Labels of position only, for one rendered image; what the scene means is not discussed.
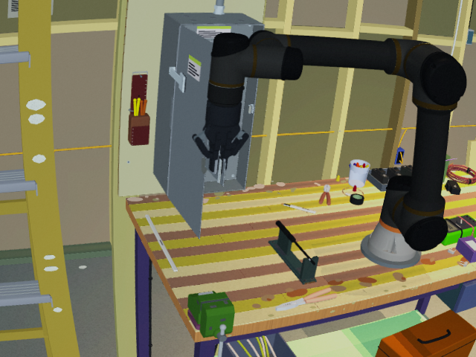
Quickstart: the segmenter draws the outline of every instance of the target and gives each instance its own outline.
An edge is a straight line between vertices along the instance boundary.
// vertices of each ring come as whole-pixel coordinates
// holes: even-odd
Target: orange toolbox
[[[453,310],[380,341],[376,357],[468,357],[476,329]]]

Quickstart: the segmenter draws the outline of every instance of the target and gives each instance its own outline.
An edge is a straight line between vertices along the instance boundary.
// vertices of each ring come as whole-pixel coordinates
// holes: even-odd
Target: toolbox handle
[[[430,344],[431,342],[436,342],[436,341],[439,341],[439,340],[443,340],[444,338],[447,338],[450,336],[451,332],[449,331],[449,329],[446,330],[447,334],[444,335],[444,336],[441,336],[441,337],[436,337],[434,338],[433,340],[428,340],[428,341],[422,341],[418,338],[418,342],[421,343],[421,344]]]

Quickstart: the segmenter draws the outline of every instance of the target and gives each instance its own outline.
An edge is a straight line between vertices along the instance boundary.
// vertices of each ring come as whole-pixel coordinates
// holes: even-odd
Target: cable bundle
[[[472,177],[471,178],[461,177],[461,176],[453,174],[452,171],[463,171],[464,173],[468,173]],[[454,180],[456,182],[460,182],[461,184],[474,184],[474,183],[476,183],[476,171],[474,171],[473,169],[471,169],[467,166],[449,164],[448,165],[448,171],[446,171],[446,175],[451,180]]]

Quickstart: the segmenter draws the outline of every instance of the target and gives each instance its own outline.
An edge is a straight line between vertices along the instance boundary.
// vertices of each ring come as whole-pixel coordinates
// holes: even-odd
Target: striped wooden table top
[[[331,185],[330,206],[319,199]],[[445,218],[476,218],[476,185],[460,184],[452,196],[442,186]],[[187,298],[197,292],[226,292],[235,307],[232,335],[292,326],[379,306],[476,279],[474,264],[462,267],[462,256],[439,245],[422,253],[416,266],[393,269],[370,262],[360,244],[379,221],[385,192],[367,182],[361,206],[349,203],[343,179],[257,185],[246,191],[209,193],[204,197],[202,238],[198,239],[166,195],[127,199],[126,209],[180,316],[195,342],[203,338],[187,316]],[[306,213],[283,203],[316,211]],[[148,214],[178,272],[170,268],[145,215]],[[303,285],[269,245],[277,239],[280,220],[306,253],[319,257],[316,283]],[[302,261],[304,254],[293,245]],[[336,299],[277,312],[275,307],[331,287]]]

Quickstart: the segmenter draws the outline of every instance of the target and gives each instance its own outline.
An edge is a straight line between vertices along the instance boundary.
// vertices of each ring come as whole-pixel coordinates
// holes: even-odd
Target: yellow ladder
[[[19,64],[24,170],[0,173],[0,192],[24,190],[26,199],[1,202],[0,214],[28,214],[35,280],[0,284],[0,306],[38,303],[42,327],[0,331],[0,341],[44,338],[48,357],[80,357],[66,275],[54,160],[51,0],[19,1],[18,27],[18,48],[10,46],[0,63],[10,58],[9,62]]]

